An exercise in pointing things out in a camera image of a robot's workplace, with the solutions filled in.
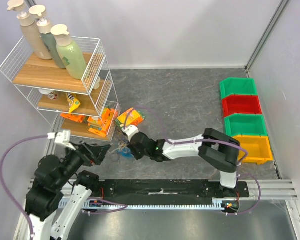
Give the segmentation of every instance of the lotion bottle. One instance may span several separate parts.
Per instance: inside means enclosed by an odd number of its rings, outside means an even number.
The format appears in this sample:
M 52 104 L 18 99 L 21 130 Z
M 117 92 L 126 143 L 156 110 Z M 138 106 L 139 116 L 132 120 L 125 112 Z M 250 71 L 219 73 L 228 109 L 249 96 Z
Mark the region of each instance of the lotion bottle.
M 55 37 L 56 49 L 66 70 L 71 77 L 81 80 L 87 63 L 80 47 L 71 38 L 68 27 L 64 24 L 55 25 L 52 27 L 51 33 Z
M 52 59 L 48 49 L 41 39 L 36 20 L 25 11 L 26 4 L 24 0 L 10 0 L 8 2 L 8 11 L 19 12 L 17 19 L 20 22 L 21 31 L 33 49 L 38 58 L 43 60 Z
M 51 54 L 52 59 L 54 60 L 55 64 L 61 68 L 65 69 L 65 65 L 63 64 L 58 51 L 57 51 L 57 42 L 55 37 L 51 33 L 51 28 L 53 27 L 51 21 L 46 19 L 45 16 L 47 15 L 46 7 L 43 5 L 35 5 L 30 7 L 29 13 L 39 21 L 36 25 L 39 28 L 41 33 L 41 39 L 43 40 L 46 48 Z

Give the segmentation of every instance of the label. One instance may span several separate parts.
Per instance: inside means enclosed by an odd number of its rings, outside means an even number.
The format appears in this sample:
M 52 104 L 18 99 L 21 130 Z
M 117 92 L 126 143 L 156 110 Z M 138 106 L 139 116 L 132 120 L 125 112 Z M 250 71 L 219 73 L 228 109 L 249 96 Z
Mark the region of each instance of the label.
M 62 62 L 65 67 L 70 65 L 69 59 L 65 56 L 62 58 Z
M 46 94 L 46 96 L 48 97 L 48 99 L 51 99 L 51 100 L 56 100 L 58 98 L 58 94 L 56 91 Z
M 45 44 L 45 43 L 43 43 L 43 44 L 45 45 L 46 49 L 48 49 L 48 52 L 50 53 L 51 51 L 50 51 L 49 47 L 47 46 L 47 44 Z

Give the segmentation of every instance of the green storage bin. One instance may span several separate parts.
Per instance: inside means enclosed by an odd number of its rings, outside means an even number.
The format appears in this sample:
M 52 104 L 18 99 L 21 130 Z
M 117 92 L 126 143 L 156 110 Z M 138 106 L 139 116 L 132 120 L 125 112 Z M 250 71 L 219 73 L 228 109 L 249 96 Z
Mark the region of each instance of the green storage bin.
M 234 137 L 237 135 L 268 136 L 263 115 L 232 114 L 224 119 L 225 133 Z
M 258 95 L 253 78 L 228 77 L 220 82 L 221 99 L 230 95 Z

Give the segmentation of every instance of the storage bin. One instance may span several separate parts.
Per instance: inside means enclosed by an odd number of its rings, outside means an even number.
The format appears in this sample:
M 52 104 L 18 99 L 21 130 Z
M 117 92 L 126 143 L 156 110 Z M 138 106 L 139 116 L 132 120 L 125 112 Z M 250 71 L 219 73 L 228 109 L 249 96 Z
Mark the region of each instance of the storage bin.
M 232 114 L 224 119 L 225 133 L 237 135 L 267 136 L 264 116 L 255 114 Z
M 267 161 L 273 161 L 269 138 L 267 136 L 248 136 L 237 135 L 233 137 L 240 142 L 240 146 L 248 151 L 248 156 L 243 160 L 243 163 L 265 164 Z M 238 160 L 245 153 L 240 151 Z
M 262 114 L 258 96 L 230 95 L 222 99 L 223 116 L 232 114 Z
M 221 99 L 230 95 L 258 95 L 253 78 L 228 77 L 220 82 Z

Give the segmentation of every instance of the robotic arm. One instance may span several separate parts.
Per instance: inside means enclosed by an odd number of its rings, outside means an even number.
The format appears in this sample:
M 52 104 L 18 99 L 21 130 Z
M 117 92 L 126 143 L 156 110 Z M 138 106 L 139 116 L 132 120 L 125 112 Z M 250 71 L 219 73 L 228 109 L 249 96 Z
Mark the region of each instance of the robotic arm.
M 215 129 L 207 128 L 204 134 L 198 136 L 172 140 L 167 142 L 164 139 L 154 141 L 147 137 L 134 125 L 123 129 L 129 140 L 129 149 L 137 159 L 143 156 L 150 157 L 151 160 L 162 163 L 182 157 L 200 157 L 220 171 L 221 186 L 234 189 L 237 185 L 237 161 L 239 150 L 220 144 L 217 149 L 212 148 L 215 143 L 195 142 L 200 140 L 219 140 L 240 146 L 240 142 L 225 135 Z
M 83 171 L 74 183 L 71 198 L 62 214 L 53 225 L 56 210 L 63 198 L 63 186 L 79 170 L 81 166 L 100 165 L 110 145 L 74 144 L 70 142 L 70 131 L 57 133 L 55 143 L 66 147 L 63 160 L 54 155 L 42 158 L 34 173 L 32 189 L 26 195 L 25 211 L 30 216 L 34 240 L 66 240 L 75 219 L 98 185 L 99 177 Z
M 204 140 L 217 140 L 240 146 L 240 143 L 217 130 L 207 128 L 198 136 L 171 140 L 154 141 L 134 125 L 123 129 L 129 140 L 129 149 L 135 159 L 150 157 L 158 163 L 182 157 L 200 157 L 220 171 L 220 185 L 227 191 L 237 186 L 237 160 L 239 150 Z M 84 202 L 92 193 L 98 194 L 99 176 L 83 171 L 74 183 L 69 203 L 53 225 L 59 202 L 63 198 L 63 186 L 81 166 L 100 165 L 110 145 L 98 146 L 70 142 L 70 131 L 57 133 L 55 143 L 66 147 L 66 156 L 60 160 L 54 155 L 42 158 L 35 171 L 32 189 L 26 196 L 25 211 L 29 214 L 34 229 L 34 240 L 66 240 Z

